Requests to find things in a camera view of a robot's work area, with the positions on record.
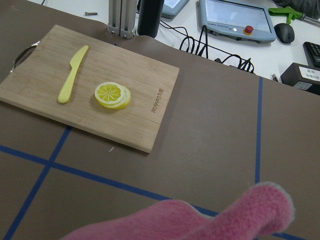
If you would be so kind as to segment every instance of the black box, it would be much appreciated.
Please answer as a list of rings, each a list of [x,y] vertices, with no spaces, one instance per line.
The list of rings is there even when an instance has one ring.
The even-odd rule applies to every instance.
[[[283,84],[309,93],[320,95],[320,69],[299,63],[292,63],[281,75]]]

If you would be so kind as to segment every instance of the small device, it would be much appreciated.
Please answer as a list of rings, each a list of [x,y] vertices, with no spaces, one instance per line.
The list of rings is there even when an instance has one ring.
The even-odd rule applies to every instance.
[[[164,0],[161,16],[166,19],[173,19],[187,2],[189,2],[189,0]]]
[[[320,70],[313,66],[292,63],[281,75],[283,84],[320,95]]]
[[[271,43],[277,36],[268,9],[237,0],[200,0],[201,24],[209,33],[259,44]]]
[[[303,49],[308,64],[320,68],[320,45],[306,41],[303,44]]]

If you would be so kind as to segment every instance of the blue tape line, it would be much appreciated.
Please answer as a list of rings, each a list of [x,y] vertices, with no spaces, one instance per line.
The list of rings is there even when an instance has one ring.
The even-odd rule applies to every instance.
[[[17,216],[15,217],[13,223],[11,224],[11,226],[10,226],[8,232],[6,233],[6,235],[4,236],[3,240],[10,240],[13,237],[13,235],[15,234],[19,224],[21,223],[28,208],[30,207],[32,201],[34,200],[39,188],[41,187],[42,183],[44,182],[49,170],[50,170],[49,165],[44,167],[42,173],[40,174],[39,178],[35,182],[31,192],[29,193],[28,197],[26,198],[24,204],[22,205],[20,211],[18,212]]]
[[[43,169],[43,171],[41,172],[40,176],[38,177],[37,181],[35,182],[31,192],[29,193],[28,197],[26,198],[26,200],[24,201],[20,211],[18,212],[17,216],[15,217],[15,219],[13,220],[13,223],[11,224],[8,232],[6,233],[6,235],[4,236],[4,240],[10,240],[13,235],[15,234],[19,224],[21,223],[22,219],[24,218],[26,212],[28,211],[31,203],[33,202],[36,194],[38,193],[42,183],[44,182],[44,180],[46,179],[46,176],[48,175],[49,173],[49,170],[51,168],[51,165],[50,163],[53,163],[60,150],[62,149],[62,146],[64,145],[70,131],[71,131],[71,127],[70,126],[67,126],[66,129],[64,130],[57,146],[54,148],[54,151],[53,153],[51,154],[51,157],[49,159],[49,161],[45,160],[43,161],[42,158],[39,158],[39,157],[36,157],[36,156],[32,156],[32,155],[29,155],[29,154],[23,154],[22,152],[20,151],[15,151],[13,149],[10,149],[8,147],[3,147],[3,149],[1,150],[5,150],[6,153],[13,153],[15,154],[15,156],[17,157],[22,157],[22,158],[25,158],[27,160],[30,160],[30,161],[33,161],[33,162],[38,162],[38,163],[41,163],[41,164],[44,164],[45,167]]]
[[[286,239],[286,240],[306,240],[305,238],[293,236],[287,233],[275,233],[272,235],[278,238]]]
[[[98,176],[98,175],[95,175],[95,174],[92,174],[92,173],[89,173],[89,172],[86,172],[86,171],[82,171],[82,170],[79,170],[79,169],[76,169],[76,168],[73,168],[73,167],[62,165],[60,163],[54,162],[52,164],[52,167],[54,169],[58,169],[58,170],[61,170],[63,172],[69,173],[69,174],[73,174],[73,175],[76,175],[76,176],[79,176],[79,177],[83,177],[83,178],[86,178],[86,179],[89,179],[89,180],[92,180],[92,181],[95,181],[95,182],[99,182],[99,183],[102,183],[102,184],[107,184],[109,186],[112,186],[112,187],[115,187],[115,188],[118,188],[118,189],[122,189],[122,190],[125,190],[125,191],[128,191],[128,192],[134,193],[134,194],[142,195],[142,196],[150,198],[150,199],[155,199],[155,200],[158,200],[158,201],[171,199],[171,198],[169,198],[167,196],[163,196],[163,195],[151,192],[151,191],[143,190],[143,189],[138,188],[138,187],[127,185],[127,184],[124,184],[124,183],[121,183],[121,182],[118,182],[118,181],[115,181],[115,180],[112,180],[112,179],[109,179],[109,178],[106,178],[106,177]]]
[[[262,127],[262,94],[263,94],[263,78],[259,78],[259,93],[258,93],[258,111],[257,111],[257,125],[256,125],[256,146],[255,146],[255,178],[254,182],[260,182],[260,168],[261,168],[261,127]]]
[[[0,145],[0,151],[4,152],[6,154],[16,156],[18,158],[22,158],[22,159],[29,160],[31,162],[38,163],[38,164],[46,165],[48,163],[48,160],[46,160],[44,158],[37,157],[37,156],[31,155],[31,154],[27,154],[25,152],[15,150],[15,149],[12,149],[7,146]]]
[[[49,159],[50,162],[54,162],[60,152],[60,150],[62,149],[63,145],[65,144],[66,140],[67,140],[67,137],[70,133],[72,129],[72,126],[66,126],[66,129],[64,130],[58,144],[56,145],[53,153],[51,154],[51,157]]]
[[[262,116],[261,115],[262,84],[259,84],[259,85],[261,86],[261,90],[259,88],[259,99],[260,99],[259,103],[260,104],[258,104],[259,105],[258,108],[260,108],[260,110],[258,110],[258,112],[260,112],[260,114],[258,114],[258,119],[259,118],[261,119],[261,116]],[[260,129],[259,131],[261,132],[261,120],[260,120],[260,124],[258,124],[258,125],[260,125],[260,128],[258,128],[258,129]],[[37,156],[34,156],[34,155],[30,155],[30,154],[21,152],[21,151],[14,150],[14,149],[6,147],[6,146],[0,145],[0,151],[2,151],[4,153],[10,154],[10,155],[14,155],[16,157],[23,158],[25,160],[32,161],[32,162],[35,162],[35,163],[38,163],[38,164],[45,165],[45,168],[43,169],[41,175],[39,176],[38,180],[36,181],[35,185],[33,186],[29,196],[27,197],[27,199],[26,199],[25,203],[23,204],[21,210],[19,211],[18,215],[14,219],[10,229],[8,230],[7,234],[5,235],[4,240],[10,240],[12,238],[12,236],[14,235],[14,233],[17,230],[21,220],[23,219],[23,217],[24,217],[25,213],[27,212],[29,206],[31,205],[34,197],[36,196],[39,188],[41,187],[43,181],[45,180],[47,174],[49,173],[50,168],[61,170],[63,172],[69,173],[69,174],[73,174],[73,175],[76,175],[76,176],[79,176],[79,177],[83,177],[83,178],[86,178],[86,179],[89,179],[89,180],[92,180],[92,181],[95,181],[95,182],[103,183],[103,184],[106,184],[106,185],[109,185],[109,186],[112,186],[112,187],[115,187],[115,188],[119,188],[119,189],[122,189],[122,190],[125,190],[125,191],[128,191],[128,192],[131,192],[131,193],[134,193],[134,194],[138,194],[138,195],[141,195],[141,196],[144,196],[144,197],[147,197],[147,198],[155,199],[155,200],[158,200],[158,201],[172,199],[172,198],[167,197],[167,196],[163,196],[163,195],[151,192],[151,191],[143,190],[141,188],[130,186],[130,185],[127,185],[127,184],[124,184],[124,183],[121,183],[121,182],[118,182],[118,181],[115,181],[115,180],[111,180],[111,179],[108,179],[108,178],[105,178],[105,177],[102,177],[102,176],[98,176],[98,175],[95,175],[95,174],[92,174],[92,173],[89,173],[89,172],[86,172],[86,171],[82,171],[82,170],[79,170],[79,169],[76,169],[76,168],[73,168],[73,167],[69,167],[69,166],[62,165],[60,163],[54,162],[56,160],[56,157],[58,156],[60,150],[62,149],[62,147],[63,147],[63,145],[64,145],[64,143],[65,143],[65,141],[66,141],[71,129],[72,128],[68,126],[66,128],[66,130],[64,131],[62,137],[60,138],[60,141],[58,142],[56,148],[54,149],[54,151],[53,151],[53,153],[52,153],[52,155],[50,157],[50,161],[45,160],[45,159],[40,158],[40,157],[37,157]],[[199,206],[193,205],[193,207],[196,208],[200,213],[208,215],[208,216],[215,217],[216,215],[219,214],[218,212],[211,211],[209,209],[205,209],[205,208],[202,208],[202,207],[199,207]],[[287,234],[287,233],[275,233],[275,234],[273,234],[273,236],[278,237],[278,238],[282,238],[282,239],[285,239],[285,240],[306,240],[304,238],[293,236],[293,235],[290,235],[290,234]]]
[[[216,211],[211,211],[209,209],[205,209],[205,208],[202,208],[202,207],[199,207],[199,206],[195,206],[195,205],[192,205],[195,209],[197,209],[200,213],[202,214],[205,214],[205,215],[208,215],[208,216],[211,216],[211,217],[215,217],[217,216],[219,213],[216,212]]]

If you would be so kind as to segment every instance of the red emergency stop button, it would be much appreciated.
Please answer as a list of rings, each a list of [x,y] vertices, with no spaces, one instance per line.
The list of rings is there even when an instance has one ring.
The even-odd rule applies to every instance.
[[[244,32],[244,34],[251,35],[253,30],[254,30],[254,28],[252,26],[248,25],[248,26],[245,27],[243,32]]]

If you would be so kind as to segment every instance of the touchscreen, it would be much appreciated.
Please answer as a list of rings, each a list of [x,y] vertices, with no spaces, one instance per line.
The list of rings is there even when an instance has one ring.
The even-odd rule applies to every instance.
[[[243,28],[250,25],[255,30],[271,32],[263,8],[221,0],[205,0],[205,9],[208,22]]]

